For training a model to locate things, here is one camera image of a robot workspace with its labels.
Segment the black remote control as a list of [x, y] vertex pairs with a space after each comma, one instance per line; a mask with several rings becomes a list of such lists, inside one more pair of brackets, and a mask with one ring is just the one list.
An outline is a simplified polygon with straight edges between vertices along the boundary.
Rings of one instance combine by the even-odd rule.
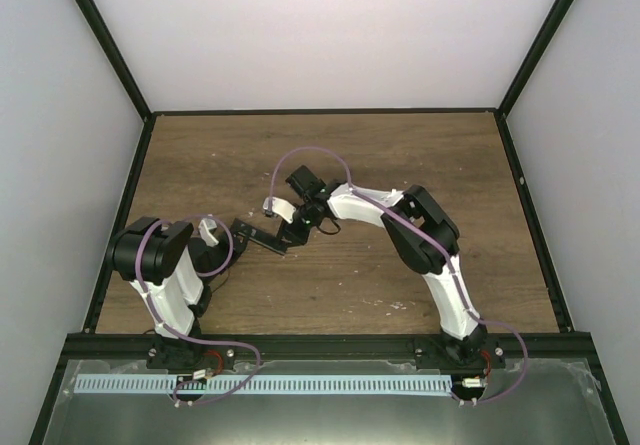
[[253, 242], [281, 256], [287, 252], [288, 246], [281, 238], [238, 218], [231, 225], [231, 233], [243, 245], [246, 245], [247, 242]]

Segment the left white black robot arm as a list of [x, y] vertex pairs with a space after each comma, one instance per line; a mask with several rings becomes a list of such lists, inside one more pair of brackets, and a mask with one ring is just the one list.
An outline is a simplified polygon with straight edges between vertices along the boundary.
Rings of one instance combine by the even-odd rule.
[[175, 222], [142, 217], [116, 233], [105, 261], [139, 294], [159, 337], [171, 342], [181, 368], [204, 357], [199, 319], [213, 295], [211, 282], [228, 272], [246, 244], [214, 216]]

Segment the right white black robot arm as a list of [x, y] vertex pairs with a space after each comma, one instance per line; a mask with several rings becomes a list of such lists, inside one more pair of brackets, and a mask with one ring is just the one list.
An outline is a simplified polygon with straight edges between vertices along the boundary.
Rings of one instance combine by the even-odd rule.
[[487, 329], [471, 303], [462, 278], [460, 232], [433, 196], [422, 186], [381, 191], [347, 181], [325, 183], [306, 166], [286, 183], [302, 200], [294, 205], [269, 195], [267, 216], [281, 219], [281, 235], [296, 245], [308, 241], [310, 230], [326, 219], [352, 220], [384, 229], [399, 258], [426, 282], [440, 317], [442, 347], [447, 361], [458, 368], [479, 355]]

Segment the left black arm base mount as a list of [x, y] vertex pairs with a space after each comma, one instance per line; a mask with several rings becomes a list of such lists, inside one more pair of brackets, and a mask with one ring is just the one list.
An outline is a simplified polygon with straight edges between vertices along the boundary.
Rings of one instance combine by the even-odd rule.
[[229, 370], [235, 362], [234, 348], [206, 346], [180, 339], [155, 336], [151, 342], [147, 367], [174, 371], [190, 371], [201, 368]]

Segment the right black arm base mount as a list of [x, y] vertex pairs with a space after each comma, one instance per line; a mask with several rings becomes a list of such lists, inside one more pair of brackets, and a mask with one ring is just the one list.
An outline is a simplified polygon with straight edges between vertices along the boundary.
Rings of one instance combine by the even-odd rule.
[[491, 348], [491, 335], [484, 331], [473, 333], [465, 339], [456, 339], [444, 331], [420, 335], [414, 339], [414, 355], [421, 360], [433, 360], [437, 367], [472, 369], [490, 364], [504, 369], [505, 360]]

